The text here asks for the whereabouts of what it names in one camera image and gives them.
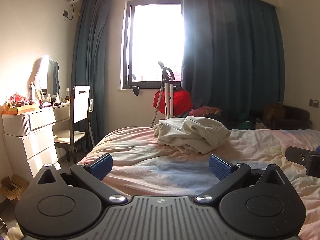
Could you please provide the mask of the white zip-up jacket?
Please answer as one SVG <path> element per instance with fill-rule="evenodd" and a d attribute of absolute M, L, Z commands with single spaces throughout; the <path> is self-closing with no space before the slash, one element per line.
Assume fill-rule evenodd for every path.
<path fill-rule="evenodd" d="M 222 146 L 231 135 L 221 122 L 191 115 L 159 120 L 153 131 L 157 144 L 170 146 L 183 154 L 207 154 Z"/>

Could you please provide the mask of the pile of colourful clothes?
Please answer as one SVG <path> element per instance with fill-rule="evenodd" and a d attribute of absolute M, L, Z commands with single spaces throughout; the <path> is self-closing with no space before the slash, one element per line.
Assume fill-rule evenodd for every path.
<path fill-rule="evenodd" d="M 202 106 L 197 109 L 191 109 L 188 115 L 195 117 L 205 117 L 221 122 L 228 129 L 252 129 L 253 124 L 246 114 L 240 116 L 217 107 Z"/>

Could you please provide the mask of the cardboard box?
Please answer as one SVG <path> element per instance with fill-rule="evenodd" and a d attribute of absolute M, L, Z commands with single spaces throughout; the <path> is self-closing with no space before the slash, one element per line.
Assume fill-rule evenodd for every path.
<path fill-rule="evenodd" d="M 22 195 L 28 186 L 28 182 L 19 176 L 13 175 L 12 178 L 7 176 L 1 180 L 1 186 L 1 194 L 15 206 L 22 198 Z"/>

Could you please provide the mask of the brown paper bag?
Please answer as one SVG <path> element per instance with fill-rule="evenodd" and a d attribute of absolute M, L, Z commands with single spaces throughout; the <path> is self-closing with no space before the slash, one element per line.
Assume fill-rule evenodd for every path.
<path fill-rule="evenodd" d="M 266 105 L 263 114 L 263 124 L 271 127 L 277 122 L 281 122 L 285 118 L 286 109 L 282 102 Z"/>

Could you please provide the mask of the white vanity dresser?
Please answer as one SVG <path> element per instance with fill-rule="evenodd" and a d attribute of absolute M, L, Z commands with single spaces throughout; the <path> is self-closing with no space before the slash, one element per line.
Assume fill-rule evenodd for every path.
<path fill-rule="evenodd" d="M 60 168 L 53 126 L 68 124 L 69 103 L 35 111 L 2 115 L 5 150 L 14 175 L 32 181 L 44 164 Z"/>

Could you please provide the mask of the pastel tie-dye bed cover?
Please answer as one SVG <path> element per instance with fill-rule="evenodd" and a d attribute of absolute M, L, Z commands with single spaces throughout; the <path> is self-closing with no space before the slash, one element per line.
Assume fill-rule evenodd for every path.
<path fill-rule="evenodd" d="M 319 131 L 234 129 L 215 154 L 231 163 L 247 163 L 257 169 L 278 165 L 306 207 L 300 238 L 319 239 L 319 179 L 307 176 L 304 167 L 285 158 L 290 146 L 315 150 L 319 146 Z M 82 162 L 90 163 L 106 153 L 112 155 L 113 168 L 104 183 L 128 196 L 194 196 L 217 183 L 209 170 L 208 154 L 184 154 L 161 146 L 151 128 L 115 130 L 83 157 Z"/>

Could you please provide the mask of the dark chair white back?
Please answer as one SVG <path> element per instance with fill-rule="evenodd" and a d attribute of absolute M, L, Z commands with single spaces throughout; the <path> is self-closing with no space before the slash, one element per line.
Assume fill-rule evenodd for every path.
<path fill-rule="evenodd" d="M 83 142 L 88 151 L 89 143 L 89 93 L 90 87 L 74 86 L 71 91 L 69 107 L 69 129 L 62 129 L 54 134 L 54 146 L 66 151 L 67 160 L 76 164 L 76 149 Z"/>

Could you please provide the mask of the wavy vanity mirror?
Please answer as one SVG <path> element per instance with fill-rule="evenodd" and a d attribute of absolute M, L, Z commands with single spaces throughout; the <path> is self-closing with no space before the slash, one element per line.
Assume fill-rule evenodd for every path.
<path fill-rule="evenodd" d="M 59 64 L 49 55 L 44 55 L 34 62 L 27 82 L 27 92 L 27 98 L 33 102 L 47 102 L 48 98 L 55 98 L 60 94 Z"/>

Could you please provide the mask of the red garment bag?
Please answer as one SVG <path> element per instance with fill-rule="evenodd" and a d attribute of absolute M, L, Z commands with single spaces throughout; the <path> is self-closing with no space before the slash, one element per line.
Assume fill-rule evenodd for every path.
<path fill-rule="evenodd" d="M 160 94 L 160 90 L 157 91 L 153 99 L 153 107 L 155 108 L 157 106 L 159 94 Z M 190 111 L 190 109 L 192 109 L 193 107 L 193 103 L 191 101 L 189 92 L 182 88 L 175 89 L 173 94 L 173 107 L 174 107 L 173 113 L 175 117 L 181 114 L 184 114 L 187 111 Z M 158 110 L 162 114 L 165 114 L 164 95 L 162 95 L 162 99 L 160 101 Z"/>

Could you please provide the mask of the teal curtain right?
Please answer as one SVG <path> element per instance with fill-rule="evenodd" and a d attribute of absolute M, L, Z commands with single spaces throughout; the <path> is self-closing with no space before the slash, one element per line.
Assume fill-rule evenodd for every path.
<path fill-rule="evenodd" d="M 261 0 L 181 0 L 181 86 L 194 107 L 235 115 L 284 100 L 285 62 L 276 9 Z"/>

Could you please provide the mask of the teal curtain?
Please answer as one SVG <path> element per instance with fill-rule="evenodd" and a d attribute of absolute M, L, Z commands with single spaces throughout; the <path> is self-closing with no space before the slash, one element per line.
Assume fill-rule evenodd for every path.
<path fill-rule="evenodd" d="M 94 111 L 90 114 L 94 142 L 103 139 L 104 85 L 107 59 L 108 17 L 112 0 L 83 0 L 79 18 L 71 86 L 88 85 Z"/>
<path fill-rule="evenodd" d="M 181 86 L 194 107 L 235 115 L 284 100 L 285 62 L 276 9 L 261 0 L 181 0 Z"/>

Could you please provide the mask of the teal curtain left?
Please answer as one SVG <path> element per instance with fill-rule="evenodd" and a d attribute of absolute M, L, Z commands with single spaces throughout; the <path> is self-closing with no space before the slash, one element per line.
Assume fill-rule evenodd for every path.
<path fill-rule="evenodd" d="M 90 114 L 94 142 L 103 139 L 104 85 L 107 59 L 108 17 L 112 0 L 83 0 L 79 18 L 71 86 L 88 85 L 94 111 Z"/>

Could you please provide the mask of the dark framed window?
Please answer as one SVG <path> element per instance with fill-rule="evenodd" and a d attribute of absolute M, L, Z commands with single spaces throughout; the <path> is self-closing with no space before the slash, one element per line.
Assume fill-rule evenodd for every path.
<path fill-rule="evenodd" d="M 157 89 L 162 69 L 170 68 L 180 86 L 184 54 L 184 20 L 181 0 L 127 1 L 122 87 Z"/>

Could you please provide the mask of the wall switch plate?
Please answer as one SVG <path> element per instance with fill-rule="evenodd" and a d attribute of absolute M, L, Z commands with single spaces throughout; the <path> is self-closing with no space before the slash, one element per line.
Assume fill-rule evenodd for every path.
<path fill-rule="evenodd" d="M 309 106 L 310 107 L 319 108 L 319 100 L 310 99 L 309 100 Z"/>

